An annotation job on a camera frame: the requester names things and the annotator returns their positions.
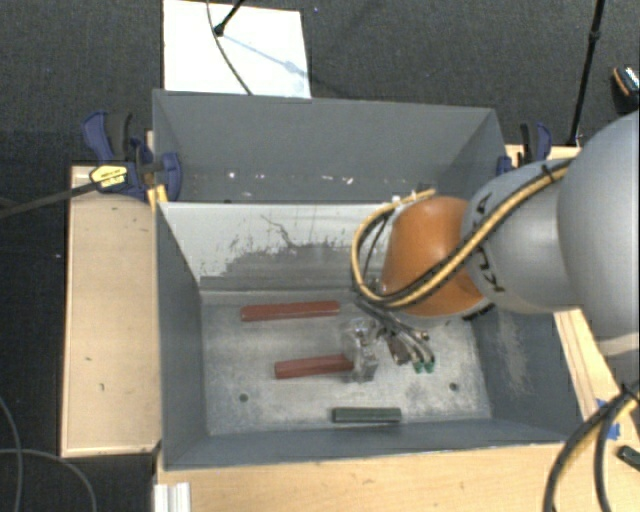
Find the white paper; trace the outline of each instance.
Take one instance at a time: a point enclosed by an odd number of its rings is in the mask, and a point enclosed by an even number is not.
[[[215,26],[231,5],[210,8]],[[164,0],[164,87],[245,94],[215,44],[206,9],[204,2]],[[311,97],[299,12],[241,7],[220,43],[254,94]]]

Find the red stick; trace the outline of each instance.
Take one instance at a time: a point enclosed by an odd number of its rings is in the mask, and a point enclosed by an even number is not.
[[[338,313],[340,313],[340,303],[336,300],[292,302],[290,304],[257,304],[241,308],[240,319],[243,322],[257,322],[260,320],[335,316]]]
[[[342,354],[307,359],[280,361],[274,365],[276,379],[294,379],[309,375],[347,372],[353,370],[353,363]]]

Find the bin floor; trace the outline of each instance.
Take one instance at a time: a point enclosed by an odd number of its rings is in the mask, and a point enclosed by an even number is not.
[[[397,366],[386,344],[373,382],[345,374],[276,380],[278,361],[341,352],[340,326],[362,316],[342,304],[336,317],[241,322],[242,304],[203,300],[203,365],[209,434],[336,428],[334,407],[399,407],[403,422],[488,418],[491,410],[470,325],[452,320],[429,331],[435,371]]]

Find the blue clamp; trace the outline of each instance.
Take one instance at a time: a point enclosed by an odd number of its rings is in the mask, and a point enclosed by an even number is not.
[[[605,402],[604,400],[601,400],[600,398],[596,398],[596,403],[598,404],[598,407],[603,407],[604,405],[607,404],[607,402]],[[614,423],[613,425],[611,425],[609,432],[607,432],[607,439],[611,439],[612,441],[617,441],[619,437],[620,437],[620,423]]]
[[[82,122],[85,144],[95,153],[98,163],[101,166],[117,165],[117,172],[124,175],[124,178],[108,183],[97,182],[97,190],[102,193],[124,194],[145,202],[146,192],[151,185],[145,182],[144,175],[153,173],[155,183],[166,186],[168,199],[176,201],[182,186],[182,168],[178,155],[164,153],[161,162],[154,162],[153,153],[144,141],[129,137],[130,120],[131,114],[109,115],[104,110],[98,110]]]
[[[546,160],[551,154],[551,148],[553,146],[553,140],[549,129],[541,122],[537,122],[535,143],[532,143],[531,141],[529,125],[522,123],[520,125],[520,131],[522,133],[523,152],[518,153],[517,167]],[[501,176],[513,171],[514,169],[516,169],[516,167],[514,167],[511,158],[506,155],[498,158],[496,176]]]

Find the black floor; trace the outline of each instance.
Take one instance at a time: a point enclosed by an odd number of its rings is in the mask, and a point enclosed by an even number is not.
[[[594,2],[563,0],[265,0],[301,9],[316,97],[490,106],[507,142],[542,121],[570,129]],[[162,85],[160,0],[0,2],[0,197],[24,201],[65,187],[87,159],[79,123],[129,110],[151,127]],[[638,67],[640,3],[607,3],[581,133],[618,116],[611,68]],[[65,294],[65,208],[0,221],[0,395],[25,447],[56,452]],[[11,447],[0,419],[0,448]],[[12,510],[15,462],[0,457],[0,512]],[[81,464],[101,511],[150,506],[148,456]],[[64,469],[26,460],[24,511],[89,510]]]

